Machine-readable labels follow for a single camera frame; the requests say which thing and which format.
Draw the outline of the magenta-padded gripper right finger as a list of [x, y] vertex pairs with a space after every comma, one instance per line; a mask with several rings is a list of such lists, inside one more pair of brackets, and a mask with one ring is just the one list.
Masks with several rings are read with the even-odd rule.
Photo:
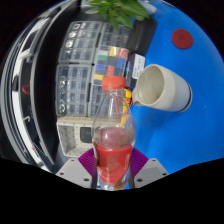
[[168, 175], [168, 171], [156, 159], [148, 159], [137, 149], [133, 149], [128, 172], [130, 189], [146, 186]]

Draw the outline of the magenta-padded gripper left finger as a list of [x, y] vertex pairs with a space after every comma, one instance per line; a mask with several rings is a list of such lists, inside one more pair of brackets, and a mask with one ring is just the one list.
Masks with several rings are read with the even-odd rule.
[[78, 186], [95, 189], [98, 175], [94, 149], [89, 149], [78, 158], [70, 158], [56, 175]]

